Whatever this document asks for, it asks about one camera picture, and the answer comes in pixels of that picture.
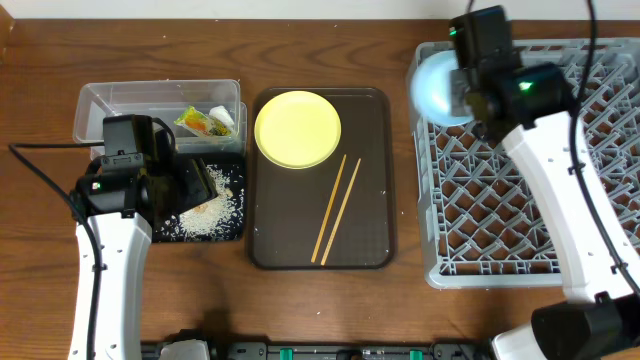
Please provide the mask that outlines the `light blue bowl with rice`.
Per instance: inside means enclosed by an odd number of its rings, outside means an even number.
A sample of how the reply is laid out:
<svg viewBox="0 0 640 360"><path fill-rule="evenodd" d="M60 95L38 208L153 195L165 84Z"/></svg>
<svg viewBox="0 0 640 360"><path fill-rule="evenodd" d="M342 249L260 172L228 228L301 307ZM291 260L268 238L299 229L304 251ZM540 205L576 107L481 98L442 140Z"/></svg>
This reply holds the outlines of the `light blue bowl with rice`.
<svg viewBox="0 0 640 360"><path fill-rule="evenodd" d="M465 102L467 77L454 51L423 60L410 78L409 95L418 114L439 126L459 126L473 120Z"/></svg>

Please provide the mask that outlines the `green snack wrapper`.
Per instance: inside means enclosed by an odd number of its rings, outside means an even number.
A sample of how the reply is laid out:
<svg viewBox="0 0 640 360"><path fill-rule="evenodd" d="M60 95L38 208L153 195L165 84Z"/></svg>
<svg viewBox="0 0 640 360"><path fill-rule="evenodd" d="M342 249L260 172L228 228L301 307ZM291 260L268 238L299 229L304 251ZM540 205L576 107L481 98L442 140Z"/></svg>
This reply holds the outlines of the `green snack wrapper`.
<svg viewBox="0 0 640 360"><path fill-rule="evenodd" d="M234 130L233 128L232 131L229 131L219 121L210 118L209 112L201 112L193 106L189 106L178 119L174 121L174 124L198 137L230 136Z"/></svg>

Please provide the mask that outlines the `yellow plate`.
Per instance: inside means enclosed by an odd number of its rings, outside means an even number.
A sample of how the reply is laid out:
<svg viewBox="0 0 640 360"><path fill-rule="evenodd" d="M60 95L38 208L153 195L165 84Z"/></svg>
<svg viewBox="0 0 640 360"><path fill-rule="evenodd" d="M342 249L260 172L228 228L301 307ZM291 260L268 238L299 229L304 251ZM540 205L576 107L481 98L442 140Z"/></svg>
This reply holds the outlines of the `yellow plate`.
<svg viewBox="0 0 640 360"><path fill-rule="evenodd" d="M302 90L287 91L268 100L254 125L260 152L287 169L322 163L335 151L341 135L336 108L323 96Z"/></svg>

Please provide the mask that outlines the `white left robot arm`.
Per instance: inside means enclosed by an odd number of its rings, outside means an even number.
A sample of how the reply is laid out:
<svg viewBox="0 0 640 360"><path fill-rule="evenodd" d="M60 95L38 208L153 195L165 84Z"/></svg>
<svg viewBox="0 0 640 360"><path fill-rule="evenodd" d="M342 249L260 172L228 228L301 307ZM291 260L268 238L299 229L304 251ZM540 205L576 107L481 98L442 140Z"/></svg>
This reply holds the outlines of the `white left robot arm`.
<svg viewBox="0 0 640 360"><path fill-rule="evenodd" d="M79 249L70 358L141 358L143 273L155 227L215 195L198 158L136 153L90 163L69 194Z"/></svg>

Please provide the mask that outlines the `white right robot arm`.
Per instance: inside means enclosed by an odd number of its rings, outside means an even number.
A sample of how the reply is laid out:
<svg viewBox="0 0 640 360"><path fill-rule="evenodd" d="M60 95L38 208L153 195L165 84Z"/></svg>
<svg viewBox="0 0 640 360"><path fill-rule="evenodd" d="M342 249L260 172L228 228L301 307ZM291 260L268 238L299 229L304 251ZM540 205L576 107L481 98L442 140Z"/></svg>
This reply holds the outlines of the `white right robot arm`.
<svg viewBox="0 0 640 360"><path fill-rule="evenodd" d="M599 359L639 344L639 256L586 149L577 99L550 63L456 61L475 120L531 189L559 260L563 303L491 342L498 359Z"/></svg>

